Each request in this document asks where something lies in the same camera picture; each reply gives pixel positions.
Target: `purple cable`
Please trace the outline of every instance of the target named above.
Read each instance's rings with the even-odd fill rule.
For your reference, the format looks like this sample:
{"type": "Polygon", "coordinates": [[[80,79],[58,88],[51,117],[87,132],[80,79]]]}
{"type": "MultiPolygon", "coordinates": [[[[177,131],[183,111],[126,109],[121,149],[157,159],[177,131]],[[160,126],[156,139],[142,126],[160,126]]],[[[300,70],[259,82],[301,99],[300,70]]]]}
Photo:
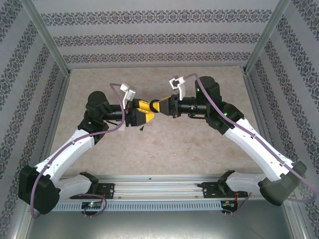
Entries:
{"type": "Polygon", "coordinates": [[[251,195],[252,195],[252,193],[248,194],[247,198],[245,198],[243,203],[240,205],[240,207],[236,211],[232,212],[231,210],[228,210],[228,209],[223,209],[222,211],[226,211],[226,212],[230,213],[231,215],[238,213],[238,211],[240,211],[245,206],[245,204],[248,202],[248,199],[250,198],[251,195]]]}
{"type": "Polygon", "coordinates": [[[292,172],[297,178],[299,178],[304,184],[306,184],[313,192],[313,196],[309,199],[305,199],[305,200],[298,200],[298,199],[293,199],[293,198],[287,198],[287,200],[293,201],[293,202],[298,202],[298,203],[311,203],[314,200],[316,200],[317,197],[317,192],[314,189],[314,187],[306,180],[304,179],[302,176],[300,176],[295,170],[293,170],[291,167],[289,167],[288,165],[285,164],[285,162],[278,157],[258,136],[256,136],[254,133],[250,132],[249,130],[245,129],[244,127],[242,127],[241,125],[237,124],[236,122],[232,121],[231,119],[229,119],[228,117],[226,117],[223,112],[217,107],[217,105],[215,104],[215,102],[211,99],[211,97],[209,96],[209,94],[207,93],[207,91],[205,90],[201,80],[199,79],[199,76],[196,73],[190,74],[186,77],[184,77],[184,80],[195,76],[197,79],[197,82],[201,88],[201,90],[203,91],[204,95],[206,96],[206,98],[208,99],[208,101],[210,102],[210,104],[215,108],[215,110],[220,114],[220,116],[223,117],[223,119],[225,119],[226,121],[228,121],[229,123],[231,123],[232,125],[240,128],[242,131],[244,131],[245,133],[249,134],[250,136],[252,136],[253,138],[255,138],[272,156],[274,156],[285,168],[287,168],[290,172],[292,172]]]}
{"type": "Polygon", "coordinates": [[[84,217],[93,218],[93,217],[96,217],[96,216],[100,215],[102,212],[105,211],[106,206],[107,206],[107,201],[106,201],[106,198],[105,198],[105,197],[103,197],[103,196],[101,196],[101,195],[97,195],[97,194],[90,194],[90,193],[81,193],[81,194],[78,194],[78,196],[98,197],[98,198],[101,198],[101,199],[105,202],[104,207],[103,207],[100,211],[98,211],[96,214],[94,214],[94,215],[87,215],[87,214],[85,214],[85,213],[86,213],[86,210],[88,209],[88,208],[85,208],[85,209],[84,209],[84,212],[83,212],[84,217]]]}
{"type": "Polygon", "coordinates": [[[114,86],[121,86],[121,84],[113,84],[111,83],[110,84],[110,87],[112,88],[116,98],[118,99],[119,103],[120,103],[120,107],[121,107],[121,111],[122,111],[122,121],[121,123],[116,126],[115,128],[113,129],[110,129],[110,130],[107,130],[107,131],[101,131],[101,132],[96,132],[96,133],[90,133],[90,134],[87,134],[87,135],[84,135],[84,136],[81,136],[81,137],[78,137],[76,138],[75,140],[69,142],[68,144],[66,144],[63,148],[61,148],[51,159],[50,161],[44,166],[44,168],[42,169],[42,171],[39,173],[39,175],[37,176],[35,182],[34,182],[34,185],[33,185],[33,188],[32,188],[32,192],[31,192],[31,199],[30,199],[30,212],[31,212],[31,216],[33,219],[37,219],[41,214],[39,215],[35,215],[34,213],[34,194],[35,194],[35,189],[36,189],[36,186],[41,178],[41,176],[44,174],[44,172],[46,171],[46,169],[48,168],[48,165],[51,164],[57,156],[59,156],[67,147],[71,146],[73,143],[81,140],[81,139],[84,139],[86,137],[91,137],[91,136],[95,136],[95,135],[99,135],[99,134],[105,134],[105,133],[111,133],[111,132],[114,132],[116,130],[118,130],[123,124],[124,124],[124,121],[125,121],[125,112],[124,112],[124,108],[123,108],[123,105],[122,105],[122,101],[121,101],[121,98],[119,96],[119,94],[116,92],[116,90],[114,89],[114,86]]]}

